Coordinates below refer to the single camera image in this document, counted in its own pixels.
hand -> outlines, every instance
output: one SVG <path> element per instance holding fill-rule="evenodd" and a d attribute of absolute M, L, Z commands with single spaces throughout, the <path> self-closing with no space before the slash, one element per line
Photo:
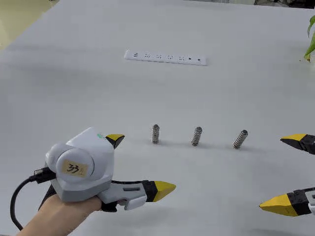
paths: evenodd
<path fill-rule="evenodd" d="M 66 236 L 92 212 L 101 209 L 101 200 L 93 197 L 83 202 L 64 203 L 57 194 L 49 197 L 36 216 L 17 236 Z"/>

green plant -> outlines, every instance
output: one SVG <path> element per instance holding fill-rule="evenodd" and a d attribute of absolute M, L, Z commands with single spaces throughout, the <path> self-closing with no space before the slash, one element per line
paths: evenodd
<path fill-rule="evenodd" d="M 313 24 L 315 23 L 315 16 L 313 16 L 312 18 L 310 18 L 310 25 L 307 29 L 307 35 L 310 37 L 310 31 L 311 31 L 311 27 L 313 26 Z M 304 58 L 306 60 L 308 60 L 309 62 L 311 62 L 311 52 L 315 50 L 315 32 L 313 34 L 312 40 L 311 40 L 311 44 L 308 48 L 308 50 L 306 51 Z"/>

white tabletop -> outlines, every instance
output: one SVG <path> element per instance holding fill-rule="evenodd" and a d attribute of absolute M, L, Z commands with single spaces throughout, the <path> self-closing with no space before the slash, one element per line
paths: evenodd
<path fill-rule="evenodd" d="M 0 53 L 0 233 L 11 194 L 46 151 L 89 126 L 124 133 L 114 179 L 163 180 L 155 204 L 91 215 L 75 236 L 311 236 L 315 216 L 262 211 L 315 185 L 315 157 L 280 137 L 315 134 L 315 70 L 300 61 L 312 10 L 181 0 L 64 0 Z M 208 66 L 124 60 L 127 49 L 205 55 Z M 160 125 L 160 144 L 150 129 Z M 195 127 L 200 145 L 190 140 Z M 249 132 L 240 150 L 231 146 Z M 48 183 L 18 196 L 36 213 Z"/>

outlet socket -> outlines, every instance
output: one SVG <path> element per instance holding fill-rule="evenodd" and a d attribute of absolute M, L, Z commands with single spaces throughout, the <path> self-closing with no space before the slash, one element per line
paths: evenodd
<path fill-rule="evenodd" d="M 186 56 L 159 52 L 141 52 L 128 50 L 126 51 L 124 58 L 128 60 L 157 61 L 190 65 L 207 65 L 207 59 L 204 56 L 193 55 Z"/>

metal spring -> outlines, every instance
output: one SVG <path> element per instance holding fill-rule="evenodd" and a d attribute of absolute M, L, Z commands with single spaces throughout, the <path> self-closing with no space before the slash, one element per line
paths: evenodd
<path fill-rule="evenodd" d="M 198 145 L 201 133 L 202 133 L 202 128 L 201 127 L 195 128 L 195 133 L 193 134 L 191 145 L 193 145 L 193 146 L 197 146 Z"/>
<path fill-rule="evenodd" d="M 248 136 L 247 130 L 243 130 L 243 131 L 238 135 L 238 137 L 237 137 L 237 139 L 235 140 L 235 142 L 233 143 L 233 147 L 234 147 L 235 149 L 239 149 L 247 136 Z"/>
<path fill-rule="evenodd" d="M 158 143 L 158 136 L 159 136 L 159 126 L 157 124 L 153 125 L 152 128 L 152 143 L 157 144 Z"/>

